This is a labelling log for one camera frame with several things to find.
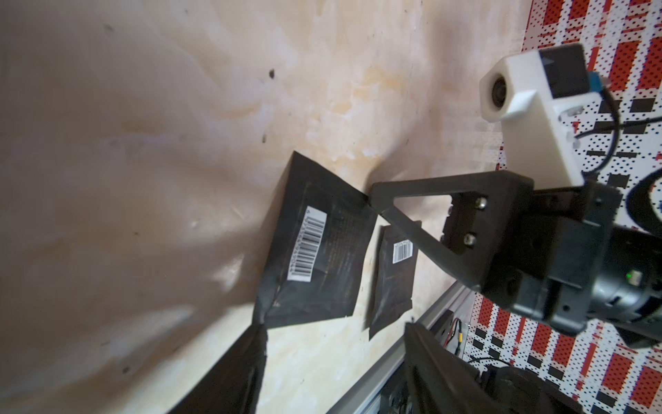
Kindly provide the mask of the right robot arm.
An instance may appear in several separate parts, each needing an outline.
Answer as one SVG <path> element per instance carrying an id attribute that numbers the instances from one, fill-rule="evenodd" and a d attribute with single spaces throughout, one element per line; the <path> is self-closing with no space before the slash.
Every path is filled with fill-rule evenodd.
<path id="1" fill-rule="evenodd" d="M 371 207 L 435 265 L 501 309 L 566 336 L 592 319 L 630 348 L 661 341 L 661 240 L 619 226 L 595 181 L 537 190 L 506 170 L 375 184 Z"/>

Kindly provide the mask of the black tea bag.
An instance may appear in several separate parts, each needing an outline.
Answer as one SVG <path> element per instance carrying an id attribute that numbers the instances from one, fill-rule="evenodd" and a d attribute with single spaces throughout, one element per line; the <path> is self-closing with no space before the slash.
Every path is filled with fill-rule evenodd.
<path id="1" fill-rule="evenodd" d="M 293 153 L 253 322 L 274 329 L 353 315 L 376 221 L 367 195 Z"/>
<path id="2" fill-rule="evenodd" d="M 370 340 L 412 309 L 418 251 L 414 243 L 394 226 L 381 229 L 372 283 L 372 309 L 368 312 Z"/>

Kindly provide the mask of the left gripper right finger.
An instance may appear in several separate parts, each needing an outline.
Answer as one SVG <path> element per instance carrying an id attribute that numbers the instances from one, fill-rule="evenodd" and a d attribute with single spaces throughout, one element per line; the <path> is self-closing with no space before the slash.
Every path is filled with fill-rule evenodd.
<path id="1" fill-rule="evenodd" d="M 404 328 L 405 376 L 414 413 L 512 413 L 495 376 L 448 352 L 423 325 Z"/>

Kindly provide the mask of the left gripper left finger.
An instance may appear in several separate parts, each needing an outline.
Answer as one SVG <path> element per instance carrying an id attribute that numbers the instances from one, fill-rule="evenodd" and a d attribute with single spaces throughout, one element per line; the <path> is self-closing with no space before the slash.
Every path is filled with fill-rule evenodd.
<path id="1" fill-rule="evenodd" d="M 267 364 L 267 328 L 249 326 L 172 413 L 255 413 Z"/>

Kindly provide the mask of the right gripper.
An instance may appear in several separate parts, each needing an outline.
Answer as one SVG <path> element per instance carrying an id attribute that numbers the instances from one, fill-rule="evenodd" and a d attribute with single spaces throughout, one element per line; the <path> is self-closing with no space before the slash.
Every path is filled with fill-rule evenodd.
<path id="1" fill-rule="evenodd" d="M 589 320 L 622 193 L 591 180 L 533 190 L 532 179 L 513 172 L 476 172 L 379 182 L 370 205 L 464 286 L 576 336 Z"/>

